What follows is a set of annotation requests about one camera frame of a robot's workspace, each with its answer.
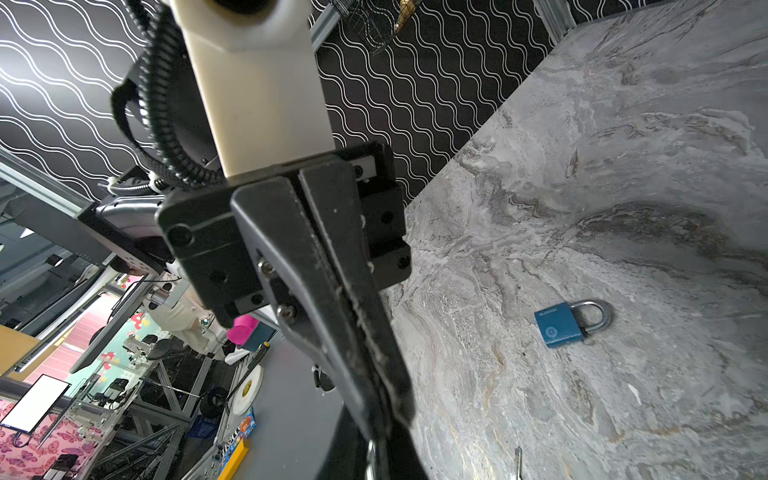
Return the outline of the blue padlock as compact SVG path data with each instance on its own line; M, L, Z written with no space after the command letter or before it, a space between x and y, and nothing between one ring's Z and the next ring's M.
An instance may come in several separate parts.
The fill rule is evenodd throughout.
M576 312L583 308L595 308L600 314L600 321L582 324ZM613 309L602 300L581 300L574 303L562 302L534 313L536 325L544 344L554 349L566 344L583 341L594 333L609 327L613 321Z

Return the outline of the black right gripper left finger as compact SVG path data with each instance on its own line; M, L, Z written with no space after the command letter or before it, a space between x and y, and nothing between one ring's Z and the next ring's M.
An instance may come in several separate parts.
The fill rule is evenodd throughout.
M370 466L371 441L358 428L344 408L336 424L330 446L316 480L367 479Z

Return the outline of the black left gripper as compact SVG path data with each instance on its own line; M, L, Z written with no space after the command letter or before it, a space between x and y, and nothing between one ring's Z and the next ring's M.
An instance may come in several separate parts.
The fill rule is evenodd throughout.
M203 306L225 327L268 303L274 274L298 312L289 340L329 370L369 440L408 426L413 385L379 291L406 280L411 249L389 145L368 142L174 193L157 224Z

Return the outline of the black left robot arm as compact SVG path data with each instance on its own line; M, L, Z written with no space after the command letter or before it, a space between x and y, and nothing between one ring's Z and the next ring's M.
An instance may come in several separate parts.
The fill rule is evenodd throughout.
M163 1L128 10L146 44L110 97L150 170L88 216L127 263L177 263L225 328L262 306L325 368L360 435L403 440L412 381L381 298L408 278L391 147L339 147L307 1Z

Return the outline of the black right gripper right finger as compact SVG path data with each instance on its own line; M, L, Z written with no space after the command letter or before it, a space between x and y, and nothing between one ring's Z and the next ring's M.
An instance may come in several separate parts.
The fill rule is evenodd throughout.
M385 439L374 441L374 478L428 479L409 430L398 421Z

